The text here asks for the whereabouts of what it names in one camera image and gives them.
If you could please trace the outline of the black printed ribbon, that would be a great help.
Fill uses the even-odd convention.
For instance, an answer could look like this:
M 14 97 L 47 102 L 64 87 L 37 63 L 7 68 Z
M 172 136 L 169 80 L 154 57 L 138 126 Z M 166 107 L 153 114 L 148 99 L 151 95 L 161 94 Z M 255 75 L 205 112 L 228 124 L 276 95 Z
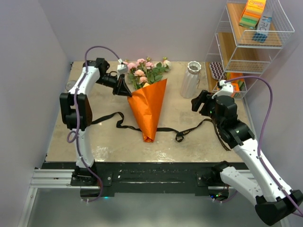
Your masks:
M 109 120 L 111 118 L 113 118 L 116 114 L 118 114 L 120 117 L 121 117 L 121 120 L 117 121 L 116 122 L 116 127 L 117 128 L 120 128 L 120 129 L 132 129 L 132 130 L 135 130 L 135 131 L 140 131 L 142 132 L 141 129 L 139 128 L 135 128 L 133 126 L 130 126 L 130 125 L 122 125 L 122 123 L 124 122 L 124 119 L 125 119 L 125 116 L 122 112 L 115 112 L 115 113 L 112 113 L 110 115 L 105 115 L 105 116 L 102 116 L 100 118 L 97 118 L 96 120 L 92 121 L 92 125 L 95 125 L 95 124 L 99 124 L 103 121 L 106 121 L 106 120 Z M 218 133 L 218 129 L 217 127 L 215 126 L 215 124 L 213 123 L 213 121 L 211 119 L 204 119 L 202 120 L 196 127 L 193 127 L 193 128 L 190 128 L 190 129 L 187 129 L 187 130 L 184 130 L 184 131 L 178 131 L 176 129 L 173 129 L 173 128 L 168 128 L 168 127 L 159 127 L 156 129 L 157 132 L 174 132 L 176 134 L 175 136 L 175 140 L 177 142 L 182 142 L 184 137 L 186 135 L 188 135 L 190 132 L 192 132 L 193 130 L 199 128 L 204 122 L 211 122 L 213 127 L 214 127 L 214 132 L 221 144 L 221 146 L 226 150 L 226 151 L 230 151 L 230 149 L 225 145 L 225 143 L 223 142 L 223 140 L 220 138 L 220 135 Z

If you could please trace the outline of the orange wrapping paper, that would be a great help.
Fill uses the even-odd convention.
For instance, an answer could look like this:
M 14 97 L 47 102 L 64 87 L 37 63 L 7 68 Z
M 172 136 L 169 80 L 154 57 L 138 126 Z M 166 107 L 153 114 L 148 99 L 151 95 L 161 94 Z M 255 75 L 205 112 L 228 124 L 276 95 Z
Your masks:
M 154 142 L 165 95 L 167 80 L 138 89 L 128 97 L 144 142 Z

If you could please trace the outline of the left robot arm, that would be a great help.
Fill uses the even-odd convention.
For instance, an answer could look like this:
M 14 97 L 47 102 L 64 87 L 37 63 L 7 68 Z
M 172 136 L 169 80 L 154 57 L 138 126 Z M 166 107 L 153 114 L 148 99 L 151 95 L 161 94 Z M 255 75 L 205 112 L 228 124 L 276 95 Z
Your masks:
M 109 67 L 110 64 L 104 58 L 85 61 L 75 85 L 67 93 L 61 93 L 59 97 L 62 122 L 70 130 L 67 141 L 74 144 L 77 152 L 72 178 L 86 185 L 96 183 L 101 185 L 89 140 L 93 115 L 88 95 L 95 84 L 100 84 L 112 88 L 114 95 L 131 96 L 125 82 L 128 67 L 122 60 L 118 60 L 116 71 L 108 72 Z

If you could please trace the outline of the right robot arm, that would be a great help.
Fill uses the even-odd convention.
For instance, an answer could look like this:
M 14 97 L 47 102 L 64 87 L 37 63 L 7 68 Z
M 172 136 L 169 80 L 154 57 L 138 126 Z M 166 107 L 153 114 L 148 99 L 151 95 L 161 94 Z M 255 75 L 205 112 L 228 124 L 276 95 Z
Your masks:
M 212 183 L 232 186 L 252 203 L 259 218 L 269 226 L 294 213 L 303 201 L 303 193 L 293 190 L 263 152 L 258 151 L 255 135 L 247 124 L 238 120 L 234 98 L 202 90 L 191 104 L 192 111 L 211 118 L 220 138 L 242 159 L 255 179 L 248 179 L 223 161 L 214 167 Z

